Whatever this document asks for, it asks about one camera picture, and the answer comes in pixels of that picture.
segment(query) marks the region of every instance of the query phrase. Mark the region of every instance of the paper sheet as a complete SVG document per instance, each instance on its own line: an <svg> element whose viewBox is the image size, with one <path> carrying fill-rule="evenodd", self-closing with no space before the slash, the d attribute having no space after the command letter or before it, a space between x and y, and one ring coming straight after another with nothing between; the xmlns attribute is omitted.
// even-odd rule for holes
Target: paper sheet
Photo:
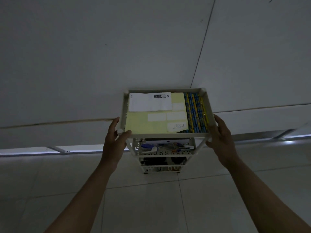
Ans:
<svg viewBox="0 0 311 233"><path fill-rule="evenodd" d="M130 93L128 110L130 112L172 110L170 92L164 93Z"/></svg>
<svg viewBox="0 0 311 233"><path fill-rule="evenodd" d="M132 134L159 134L159 133L176 133L189 129L186 115L186 105L183 93L171 93L173 106L170 111L158 112L127 112L125 130L132 130Z"/></svg>

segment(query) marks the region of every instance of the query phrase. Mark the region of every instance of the white paper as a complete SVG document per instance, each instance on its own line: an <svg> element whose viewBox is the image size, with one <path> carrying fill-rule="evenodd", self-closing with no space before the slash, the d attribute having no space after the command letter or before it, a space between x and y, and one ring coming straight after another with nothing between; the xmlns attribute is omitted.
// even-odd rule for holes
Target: white paper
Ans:
<svg viewBox="0 0 311 233"><path fill-rule="evenodd" d="M166 120L165 113L148 114L148 122L165 121L165 120Z"/></svg>
<svg viewBox="0 0 311 233"><path fill-rule="evenodd" d="M166 111L172 109L170 92L129 94L128 110L130 112Z"/></svg>
<svg viewBox="0 0 311 233"><path fill-rule="evenodd" d="M166 113L166 119L167 120L186 120L187 115L185 111L169 112L169 113Z"/></svg>
<svg viewBox="0 0 311 233"><path fill-rule="evenodd" d="M180 132L187 128L187 121L167 123L168 132Z"/></svg>
<svg viewBox="0 0 311 233"><path fill-rule="evenodd" d="M179 111L185 109L185 103L173 103L173 111Z"/></svg>

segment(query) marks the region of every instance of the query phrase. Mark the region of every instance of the yellow paper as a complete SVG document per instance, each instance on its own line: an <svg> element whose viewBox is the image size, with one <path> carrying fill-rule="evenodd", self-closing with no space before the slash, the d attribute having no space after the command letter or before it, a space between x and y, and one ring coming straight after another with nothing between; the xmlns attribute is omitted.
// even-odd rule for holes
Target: yellow paper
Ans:
<svg viewBox="0 0 311 233"><path fill-rule="evenodd" d="M176 104L180 108L178 111L184 111L186 113L186 104L185 104L185 98L183 93L172 93L172 103L183 103L184 108L181 110L180 104ZM165 120L165 121L148 121L148 114L152 114L149 116L149 119L154 120L155 114L161 114L159 116L159 120L163 120L165 116L163 113L170 113L175 112L173 110L168 111L149 111L149 112L129 112L127 111L127 117L126 117L126 126L125 130L131 130L132 134L159 134L159 133L176 133L176 132L168 132L168 123L169 127L171 127L172 123L178 123L187 125L183 130L189 129L188 127L188 120L182 119L182 120Z"/></svg>

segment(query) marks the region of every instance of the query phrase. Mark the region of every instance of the hand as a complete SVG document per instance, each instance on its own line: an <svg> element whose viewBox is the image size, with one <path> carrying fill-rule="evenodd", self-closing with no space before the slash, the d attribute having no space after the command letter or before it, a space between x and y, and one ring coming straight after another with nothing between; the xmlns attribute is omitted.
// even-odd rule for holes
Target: hand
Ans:
<svg viewBox="0 0 311 233"><path fill-rule="evenodd" d="M130 137L132 131L127 130L122 133L118 139L117 131L115 130L120 117L115 118L109 126L108 133L105 139L105 144L103 147L103 155L101 157L100 163L109 165L114 172L117 168L117 164L120 161L124 149L126 147L126 139Z"/></svg>
<svg viewBox="0 0 311 233"><path fill-rule="evenodd" d="M216 125L209 127L212 142L206 141L206 145L214 150L220 163L228 169L231 165L239 162L240 158L235 150L235 144L227 125L216 114L214 114L214 118L218 127Z"/></svg>

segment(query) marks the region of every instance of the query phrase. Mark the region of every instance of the tiled floor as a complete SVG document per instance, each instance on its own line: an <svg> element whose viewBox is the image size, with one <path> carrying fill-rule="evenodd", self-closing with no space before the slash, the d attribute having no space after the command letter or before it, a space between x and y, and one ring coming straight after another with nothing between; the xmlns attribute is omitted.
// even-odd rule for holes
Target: tiled floor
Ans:
<svg viewBox="0 0 311 233"><path fill-rule="evenodd" d="M311 145L238 147L242 159L311 224ZM43 232L82 187L100 155L0 158L0 232ZM204 149L176 173L143 174L125 153L92 233L257 232L216 155Z"/></svg>

